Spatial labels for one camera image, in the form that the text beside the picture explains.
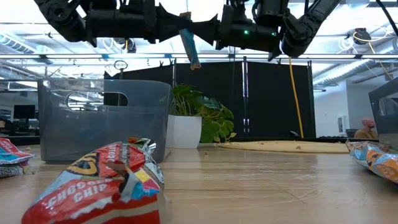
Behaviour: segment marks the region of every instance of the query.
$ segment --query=ceiling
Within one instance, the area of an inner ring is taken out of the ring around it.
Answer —
[[[216,14],[218,14],[219,18],[221,17],[222,7],[225,1],[160,0],[160,2],[167,11],[173,14],[192,11],[192,19],[194,21],[206,21],[211,19]],[[252,18],[250,9],[253,2],[253,0],[250,0],[246,4],[246,15],[250,18]],[[289,8],[293,15],[300,17],[304,12],[304,0],[291,0]],[[398,21],[398,7],[395,7],[395,5],[390,5],[388,10],[393,20]],[[370,49],[368,45],[356,45],[353,44],[352,41],[344,42],[346,34],[357,27],[367,28],[367,31],[371,33],[373,39],[380,39],[378,41],[372,42],[373,46],[375,46],[377,49],[377,45],[395,38],[391,26],[388,24],[389,23],[386,16],[378,7],[358,7],[355,5],[342,4],[338,6],[338,8],[336,8],[323,23],[318,31],[317,36],[314,38],[313,42],[306,51],[306,54],[354,54],[355,52],[353,52],[352,47],[354,47],[359,53],[369,51]],[[0,7],[0,30],[0,35],[5,35],[13,40],[16,40],[22,45],[28,46],[36,54],[124,53],[121,50],[120,45],[108,38],[98,39],[97,48],[92,47],[86,42],[67,42],[61,35],[57,34],[57,31],[47,24],[47,21],[44,19],[43,15],[41,15],[34,0],[18,0],[17,4],[15,1],[3,1],[2,6]],[[137,53],[185,53],[180,37],[173,37],[162,43],[154,45],[149,44],[143,39],[134,39],[134,42],[137,46]],[[207,44],[198,37],[195,37],[195,43],[198,53],[200,54],[228,54],[232,50],[234,50],[236,54],[265,53],[255,50],[234,49],[231,47],[217,51],[215,50],[214,46]],[[19,53],[20,52],[13,50],[8,46],[0,44],[0,54]],[[164,65],[169,63],[169,59],[131,59],[128,60],[128,70],[156,67],[159,66],[159,61],[164,62]],[[185,63],[186,61],[187,60],[185,59],[179,59],[178,63]],[[206,59],[205,61],[220,61],[220,59]],[[9,60],[7,62],[12,63],[15,66],[31,70],[40,76],[44,76],[44,73],[46,72],[46,64],[44,63],[39,63],[32,60]],[[98,59],[63,59],[54,60],[53,62],[54,63],[47,68],[47,74],[52,74],[53,77],[101,78],[103,76],[104,70],[107,70],[109,73],[117,72],[117,70],[113,68],[114,61],[112,60],[100,61]],[[313,73],[320,73],[321,71],[335,66],[336,63],[336,61],[314,61]]]

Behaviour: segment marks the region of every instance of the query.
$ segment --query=wooden board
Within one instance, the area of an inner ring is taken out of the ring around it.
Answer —
[[[0,223],[20,223],[67,166],[39,157],[32,165],[34,175],[0,179]],[[397,223],[398,187],[348,154],[204,147],[175,149],[160,166],[172,212],[166,224]]]
[[[312,153],[349,153],[343,143],[306,142],[306,141],[256,141],[229,142],[219,147],[268,152],[312,152]]]

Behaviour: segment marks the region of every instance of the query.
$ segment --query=person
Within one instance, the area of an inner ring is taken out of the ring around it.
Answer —
[[[372,131],[374,128],[374,121],[370,118],[364,118],[362,120],[363,128],[355,132],[354,138],[357,139],[377,139],[378,136]]]

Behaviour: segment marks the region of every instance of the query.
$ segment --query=black curtain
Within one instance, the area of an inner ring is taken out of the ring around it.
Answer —
[[[104,79],[118,80],[120,79],[120,73],[111,77],[105,72]],[[173,86],[173,65],[123,72],[123,80],[150,80],[164,82]],[[105,93],[104,104],[110,106],[126,106],[127,98],[117,93]]]
[[[203,63],[191,70],[190,64],[176,64],[177,84],[194,85],[209,98],[220,101],[234,114],[234,132],[244,136],[242,62]]]
[[[303,133],[315,137],[312,75],[307,66],[293,66]],[[300,134],[289,65],[248,62],[249,137],[284,138]]]

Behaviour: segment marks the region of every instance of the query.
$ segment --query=wooden tabletop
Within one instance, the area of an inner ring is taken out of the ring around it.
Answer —
[[[39,153],[38,147],[32,152]],[[0,223],[19,223],[66,167],[35,158],[36,173],[0,179]],[[398,186],[348,154],[176,149],[161,164],[171,223],[397,223]]]

